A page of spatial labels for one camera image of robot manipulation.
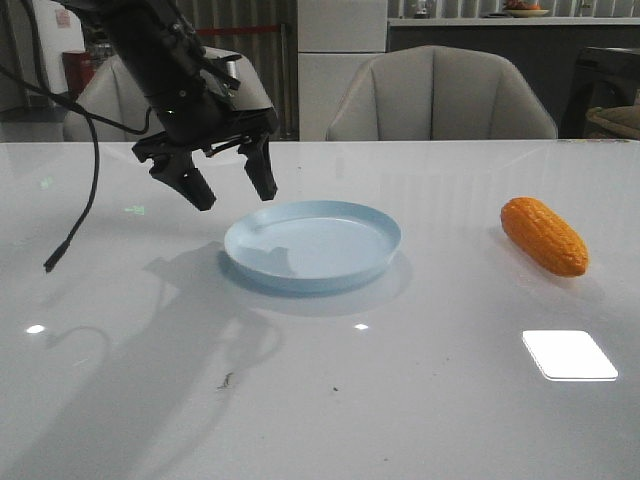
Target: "table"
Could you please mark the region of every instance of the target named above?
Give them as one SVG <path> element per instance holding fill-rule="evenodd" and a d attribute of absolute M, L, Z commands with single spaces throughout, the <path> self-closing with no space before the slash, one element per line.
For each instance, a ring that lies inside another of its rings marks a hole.
<path fill-rule="evenodd" d="M 631 479 L 640 476 L 640 144 L 274 143 L 273 203 L 355 201 L 400 225 L 389 270 L 269 292 L 227 228 L 267 206 L 225 152 L 196 211 L 103 144 L 0 144 L 0 479 Z M 536 196 L 580 232 L 584 277 L 502 233 Z M 525 330 L 588 332 L 611 382 L 552 382 Z"/>

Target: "gray chair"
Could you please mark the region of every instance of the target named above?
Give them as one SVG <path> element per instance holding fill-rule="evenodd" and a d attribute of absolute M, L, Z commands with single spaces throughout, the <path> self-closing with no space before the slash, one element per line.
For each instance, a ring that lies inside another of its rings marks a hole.
<path fill-rule="evenodd" d="M 441 46 L 387 53 L 356 73 L 327 140 L 557 138 L 518 69 L 497 55 Z"/>
<path fill-rule="evenodd" d="M 235 52 L 205 47 L 207 57 L 224 57 Z M 253 65 L 245 57 L 236 62 L 236 70 L 241 80 L 240 89 L 235 92 L 233 106 L 238 110 L 272 107 L 267 93 L 258 79 Z M 120 57 L 107 59 L 78 97 L 78 103 L 87 111 L 109 118 L 126 126 L 141 129 L 149 104 Z M 95 122 L 98 140 L 101 142 L 131 142 L 163 130 L 154 113 L 151 114 L 150 128 L 145 135 L 124 132 L 116 127 Z M 62 134 L 66 141 L 90 142 L 91 134 L 84 118 L 69 112 L 62 124 Z"/>

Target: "beige chair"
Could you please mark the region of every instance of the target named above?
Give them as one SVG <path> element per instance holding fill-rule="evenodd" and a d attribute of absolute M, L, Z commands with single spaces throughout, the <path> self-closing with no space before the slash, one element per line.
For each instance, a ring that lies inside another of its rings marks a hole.
<path fill-rule="evenodd" d="M 356 73 L 327 140 L 557 138 L 518 69 L 485 52 L 425 46 L 369 60 Z"/>
<path fill-rule="evenodd" d="M 235 53 L 210 47 L 205 49 L 207 57 L 225 57 Z M 234 93 L 234 107 L 238 110 L 272 107 L 251 62 L 242 57 L 236 62 L 236 70 L 242 83 L 238 92 Z M 149 107 L 142 91 L 118 56 L 107 59 L 100 66 L 77 101 L 91 113 L 135 129 L 141 129 L 144 126 L 145 113 Z M 101 142 L 137 141 L 163 130 L 154 113 L 151 113 L 149 131 L 144 135 L 127 133 L 102 122 L 95 122 L 95 126 Z M 87 122 L 82 116 L 73 112 L 65 116 L 62 134 L 66 141 L 91 141 Z"/>

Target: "white wall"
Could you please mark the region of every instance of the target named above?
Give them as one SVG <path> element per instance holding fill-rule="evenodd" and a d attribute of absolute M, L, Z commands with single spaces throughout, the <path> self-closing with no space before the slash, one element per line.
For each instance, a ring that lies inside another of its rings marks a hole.
<path fill-rule="evenodd" d="M 62 52 L 84 50 L 80 20 L 69 12 L 70 26 L 59 26 L 56 21 L 56 10 L 63 9 L 63 7 L 50 0 L 34 0 L 33 9 L 40 32 L 43 62 L 49 80 L 49 88 L 53 93 L 66 92 L 68 87 L 62 66 Z"/>

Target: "chair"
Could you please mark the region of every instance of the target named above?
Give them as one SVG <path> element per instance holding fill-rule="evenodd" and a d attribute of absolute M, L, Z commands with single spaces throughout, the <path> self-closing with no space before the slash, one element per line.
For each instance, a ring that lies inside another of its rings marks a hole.
<path fill-rule="evenodd" d="M 357 71 L 327 140 L 557 138 L 518 69 L 485 52 L 425 46 L 386 53 Z"/>
<path fill-rule="evenodd" d="M 205 47 L 205 50 L 207 57 L 224 57 L 235 53 L 210 47 Z M 242 57 L 236 62 L 236 70 L 242 83 L 239 91 L 234 94 L 234 107 L 238 110 L 272 107 L 251 62 Z M 91 113 L 136 129 L 143 127 L 145 112 L 149 107 L 142 91 L 117 55 L 108 58 L 100 66 L 77 101 Z M 95 126 L 101 142 L 137 141 L 163 130 L 160 121 L 153 113 L 149 131 L 144 135 L 127 133 L 102 122 L 95 122 Z M 81 115 L 74 112 L 69 112 L 65 116 L 62 134 L 66 141 L 91 141 L 87 122 Z"/>

